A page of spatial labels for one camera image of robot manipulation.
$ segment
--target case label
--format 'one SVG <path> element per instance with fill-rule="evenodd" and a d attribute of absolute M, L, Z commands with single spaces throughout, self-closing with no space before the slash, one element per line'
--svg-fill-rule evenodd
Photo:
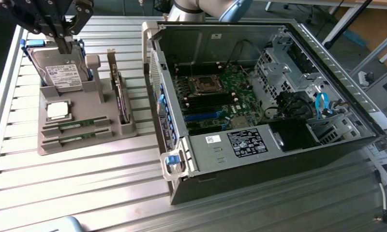
<path fill-rule="evenodd" d="M 227 134 L 236 157 L 256 155 L 268 151 L 257 129 Z"/>
<path fill-rule="evenodd" d="M 77 67 L 74 64 L 45 67 L 56 88 L 81 86 Z"/>
<path fill-rule="evenodd" d="M 220 137 L 219 137 L 219 135 L 207 136 L 205 140 L 207 140 L 208 144 L 217 143 L 217 142 L 220 142 Z"/>

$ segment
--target black pcie slot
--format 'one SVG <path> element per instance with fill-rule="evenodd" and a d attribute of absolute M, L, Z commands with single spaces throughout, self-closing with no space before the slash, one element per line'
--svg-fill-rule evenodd
<path fill-rule="evenodd" d="M 213 127 L 205 127 L 205 128 L 195 128 L 195 129 L 189 129 L 189 135 L 207 134 L 207 133 L 213 133 L 213 132 L 220 132 L 220 131 L 223 131 L 221 125 L 213 126 Z"/>
<path fill-rule="evenodd" d="M 224 70 L 217 68 L 217 65 L 179 65 L 177 74 L 179 76 L 196 76 L 220 74 Z"/>
<path fill-rule="evenodd" d="M 220 107 L 212 107 L 212 106 L 205 106 L 200 108 L 188 108 L 187 110 L 183 111 L 184 115 L 195 115 L 195 114 L 203 114 L 203 113 L 209 113 L 209 112 L 217 112 L 220 111 Z"/>
<path fill-rule="evenodd" d="M 189 108 L 228 105 L 232 104 L 232 97 L 229 93 L 203 95 L 197 97 L 188 97 L 187 103 L 189 103 Z"/>

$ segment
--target black cable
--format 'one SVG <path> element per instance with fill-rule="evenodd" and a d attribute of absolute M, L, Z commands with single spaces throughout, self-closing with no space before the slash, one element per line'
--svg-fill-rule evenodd
<path fill-rule="evenodd" d="M 310 13 L 307 13 L 306 11 L 303 11 L 302 8 L 299 8 L 298 5 L 299 5 L 299 4 L 296 4 L 295 6 L 296 6 L 296 8 L 300 10 L 300 12 L 303 12 L 304 14 L 308 14 L 308 15 L 310 15 Z"/>
<path fill-rule="evenodd" d="M 236 50 L 236 46 L 237 46 L 240 43 L 241 43 L 241 41 L 236 41 L 235 46 L 233 46 L 233 49 L 232 49 L 231 54 L 229 54 L 229 57 L 228 57 L 227 62 L 225 62 L 225 64 L 224 64 L 224 66 L 223 66 L 223 69 L 225 69 L 228 63 L 231 62 L 231 58 L 232 58 L 233 52 L 235 52 L 235 50 Z"/>
<path fill-rule="evenodd" d="M 318 35 L 320 34 L 320 32 L 322 32 L 322 30 L 323 30 L 326 24 L 331 21 L 331 18 L 334 17 L 334 15 L 335 15 L 335 13 L 336 13 L 339 7 L 342 6 L 343 2 L 344 2 L 344 0 L 342 0 L 340 3 L 338 4 L 338 6 L 336 6 L 336 10 L 332 12 L 332 14 L 328 15 L 328 19 L 324 20 L 324 23 L 323 23 L 323 25 L 322 25 L 322 27 L 320 27 L 320 29 L 319 29 L 319 31 L 318 31 L 318 33 L 316 33 L 315 36 L 318 36 Z"/>
<path fill-rule="evenodd" d="M 233 53 L 235 53 L 235 50 L 236 50 L 237 45 L 241 44 L 243 42 L 247 42 L 247 43 L 248 43 L 248 44 L 255 48 L 255 50 L 257 51 L 257 54 L 261 55 L 261 51 L 259 50 L 257 46 L 256 46 L 256 45 L 255 45 L 249 40 L 247 40 L 247 39 L 239 40 L 239 41 L 236 41 L 236 43 L 235 43 L 233 49 L 232 49 L 232 51 L 231 51 L 231 54 L 229 54 L 228 60 L 227 60 L 227 62 L 225 62 L 225 64 L 224 64 L 224 66 L 223 66 L 223 69 L 225 69 L 228 63 L 231 62 L 232 55 L 233 55 Z"/>
<path fill-rule="evenodd" d="M 312 106 L 310 105 L 310 103 L 302 98 L 296 98 L 296 100 L 300 100 L 306 104 L 306 106 L 308 107 L 308 109 L 311 111 L 311 117 L 314 117 L 315 114 L 314 114 Z"/>

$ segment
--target floor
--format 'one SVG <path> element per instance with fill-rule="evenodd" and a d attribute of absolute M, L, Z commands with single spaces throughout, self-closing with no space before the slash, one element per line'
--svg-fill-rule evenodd
<path fill-rule="evenodd" d="M 107 0 L 103 1 L 103 5 L 95 6 L 95 15 L 152 15 L 152 3 L 153 0 L 144 1 L 144 7 L 139 6 L 137 1 L 124 1 L 120 0 Z M 308 8 L 295 5 L 290 5 L 288 9 L 283 9 L 283 4 L 276 3 L 272 7 L 272 12 L 265 12 L 265 3 L 255 1 L 244 17 L 260 17 L 260 18 L 294 18 L 298 22 L 304 22 L 308 17 Z M 160 12 L 153 11 L 155 15 L 161 15 Z M 318 33 L 324 21 L 328 19 L 328 15 L 319 11 L 314 10 L 312 22 L 308 25 L 310 30 L 314 34 Z M 322 40 L 328 32 L 331 31 L 334 23 L 327 23 L 322 29 L 318 38 Z M 8 49 L 12 41 L 12 35 L 14 30 L 14 24 L 6 21 L 5 17 L 0 14 L 0 77 L 2 68 L 5 65 L 5 58 L 8 54 Z M 340 61 L 344 69 L 350 71 L 362 59 L 368 55 L 370 51 L 367 48 L 360 47 L 352 41 L 350 41 L 344 36 L 339 38 L 334 47 L 331 48 L 331 53 Z M 379 63 L 375 59 L 364 67 L 366 72 L 374 72 L 374 76 L 379 77 L 386 71 L 387 67 Z"/>

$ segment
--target blue pcie slot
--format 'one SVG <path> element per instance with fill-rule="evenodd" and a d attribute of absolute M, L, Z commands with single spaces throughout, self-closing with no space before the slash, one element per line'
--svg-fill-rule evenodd
<path fill-rule="evenodd" d="M 200 114 L 200 115 L 188 115 L 185 116 L 185 121 L 191 122 L 191 121 L 199 121 L 199 120 L 204 120 L 204 119 L 217 119 L 220 116 L 221 111 L 213 112 L 213 113 L 207 113 L 207 114 Z"/>

